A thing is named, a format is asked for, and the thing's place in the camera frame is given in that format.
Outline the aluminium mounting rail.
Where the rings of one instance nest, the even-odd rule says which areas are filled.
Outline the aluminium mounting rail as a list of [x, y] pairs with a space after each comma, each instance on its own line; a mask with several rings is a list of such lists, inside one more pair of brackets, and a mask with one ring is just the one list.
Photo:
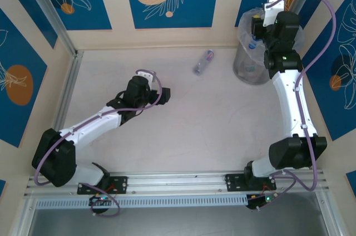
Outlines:
[[[308, 169], [291, 170], [306, 186], [312, 185], [313, 173]], [[111, 176], [126, 176], [127, 196], [160, 196], [160, 195], [218, 195], [227, 194], [225, 175], [241, 174], [242, 171], [206, 171], [188, 173], [111, 173]], [[277, 192], [284, 191], [293, 181], [276, 179]], [[322, 170], [318, 170], [318, 184], [314, 192], [329, 191], [329, 185]], [[24, 192], [25, 198], [74, 197], [77, 185], [67, 184], [56, 188], [52, 184], [37, 186], [33, 177], [29, 178]]]

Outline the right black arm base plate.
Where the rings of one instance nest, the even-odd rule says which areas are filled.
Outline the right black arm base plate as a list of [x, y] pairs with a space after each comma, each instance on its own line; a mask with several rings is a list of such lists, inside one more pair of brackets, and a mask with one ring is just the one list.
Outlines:
[[269, 178], [246, 177], [244, 174], [226, 174], [225, 182], [227, 190], [235, 191], [263, 191], [276, 190], [276, 184]]

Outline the blue label cola bottle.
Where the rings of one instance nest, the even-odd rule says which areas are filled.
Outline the blue label cola bottle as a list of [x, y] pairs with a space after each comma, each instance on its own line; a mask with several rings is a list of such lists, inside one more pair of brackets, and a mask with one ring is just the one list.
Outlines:
[[258, 47], [258, 45], [260, 44], [260, 40], [257, 39], [254, 35], [251, 36], [250, 42], [248, 44], [248, 48], [250, 50], [254, 50]]

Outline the grey metal shelf panel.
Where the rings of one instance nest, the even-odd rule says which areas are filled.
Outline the grey metal shelf panel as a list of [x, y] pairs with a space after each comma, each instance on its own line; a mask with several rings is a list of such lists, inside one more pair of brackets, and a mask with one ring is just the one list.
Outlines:
[[29, 236], [329, 236], [319, 213], [250, 211], [241, 206], [124, 209], [114, 218], [88, 210], [38, 210]]

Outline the small blue label water bottle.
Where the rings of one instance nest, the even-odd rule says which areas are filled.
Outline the small blue label water bottle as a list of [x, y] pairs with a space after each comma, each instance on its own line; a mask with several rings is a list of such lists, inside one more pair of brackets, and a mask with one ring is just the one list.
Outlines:
[[195, 65], [193, 73], [200, 76], [206, 70], [213, 58], [214, 50], [207, 50], [204, 55], [199, 59], [198, 63]]

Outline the grey trash bin with liner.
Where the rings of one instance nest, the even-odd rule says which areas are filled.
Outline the grey trash bin with liner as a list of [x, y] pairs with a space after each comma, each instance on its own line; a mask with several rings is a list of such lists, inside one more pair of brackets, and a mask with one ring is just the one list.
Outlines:
[[[253, 28], [251, 27], [251, 18], [252, 17], [260, 17], [263, 19], [263, 13], [261, 8], [254, 8], [250, 11], [245, 12], [239, 22], [238, 25], [238, 40], [242, 44], [244, 50], [248, 53], [250, 58], [256, 61], [258, 64], [264, 64], [264, 52], [265, 46], [263, 40], [260, 40], [260, 44], [254, 50], [250, 50], [248, 48], [248, 44], [250, 42], [251, 36], [253, 35]], [[295, 37], [295, 44], [301, 43], [303, 41], [303, 32], [301, 26], [299, 25], [299, 30]]]

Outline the left aluminium frame post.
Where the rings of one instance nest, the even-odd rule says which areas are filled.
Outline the left aluminium frame post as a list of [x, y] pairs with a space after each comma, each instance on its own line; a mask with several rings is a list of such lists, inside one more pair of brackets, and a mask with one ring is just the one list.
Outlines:
[[57, 11], [55, 10], [51, 0], [36, 0], [38, 5], [40, 6], [42, 12], [48, 19], [49, 23], [55, 30], [58, 35], [58, 38], [68, 51], [68, 53], [72, 56], [72, 58], [76, 58], [77, 50], [67, 33], [67, 30], [61, 21]]

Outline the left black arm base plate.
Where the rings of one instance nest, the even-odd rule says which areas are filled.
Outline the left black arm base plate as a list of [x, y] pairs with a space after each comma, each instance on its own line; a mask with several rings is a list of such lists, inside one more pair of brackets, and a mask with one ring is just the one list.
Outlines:
[[[126, 176], [107, 176], [104, 177], [96, 187], [108, 194], [126, 194], [128, 177]], [[77, 188], [78, 195], [94, 195], [98, 191], [83, 184]]]

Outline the left small controller board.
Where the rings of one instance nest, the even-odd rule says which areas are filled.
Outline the left small controller board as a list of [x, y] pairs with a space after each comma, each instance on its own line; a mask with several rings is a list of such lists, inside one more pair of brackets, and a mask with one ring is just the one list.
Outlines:
[[112, 200], [106, 195], [92, 196], [89, 198], [90, 207], [106, 207], [112, 205]]

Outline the right small controller board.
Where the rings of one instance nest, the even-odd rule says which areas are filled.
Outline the right small controller board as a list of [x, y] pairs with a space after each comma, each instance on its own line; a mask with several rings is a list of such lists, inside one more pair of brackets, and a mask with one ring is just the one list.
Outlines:
[[250, 210], [260, 210], [264, 206], [271, 203], [279, 195], [277, 193], [273, 194], [259, 194], [259, 195], [247, 195], [247, 208]]

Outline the small controller board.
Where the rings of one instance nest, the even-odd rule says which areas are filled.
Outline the small controller board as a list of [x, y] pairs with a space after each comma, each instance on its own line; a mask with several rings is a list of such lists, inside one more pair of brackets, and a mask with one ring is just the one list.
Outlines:
[[90, 207], [106, 207], [112, 205], [112, 200], [106, 195], [92, 196], [89, 198]]
[[250, 210], [260, 210], [264, 206], [271, 203], [279, 195], [277, 193], [273, 194], [259, 194], [259, 195], [247, 195], [247, 208]]

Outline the grey waste bin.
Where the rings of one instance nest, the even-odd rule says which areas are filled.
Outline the grey waste bin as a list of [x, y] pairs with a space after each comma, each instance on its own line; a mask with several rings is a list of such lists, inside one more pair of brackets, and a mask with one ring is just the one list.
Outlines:
[[237, 47], [233, 72], [237, 78], [250, 85], [262, 85], [270, 80], [265, 66], [250, 58], [241, 43]]

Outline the left aluminium side rail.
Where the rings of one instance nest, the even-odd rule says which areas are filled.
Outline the left aluminium side rail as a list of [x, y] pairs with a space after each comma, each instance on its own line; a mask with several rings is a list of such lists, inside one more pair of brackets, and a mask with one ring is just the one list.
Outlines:
[[54, 131], [60, 131], [64, 128], [72, 94], [75, 88], [75, 83], [82, 63], [83, 54], [83, 51], [77, 51], [76, 55], [72, 59], [66, 82], [63, 87], [61, 99], [59, 101], [57, 115], [53, 123]]

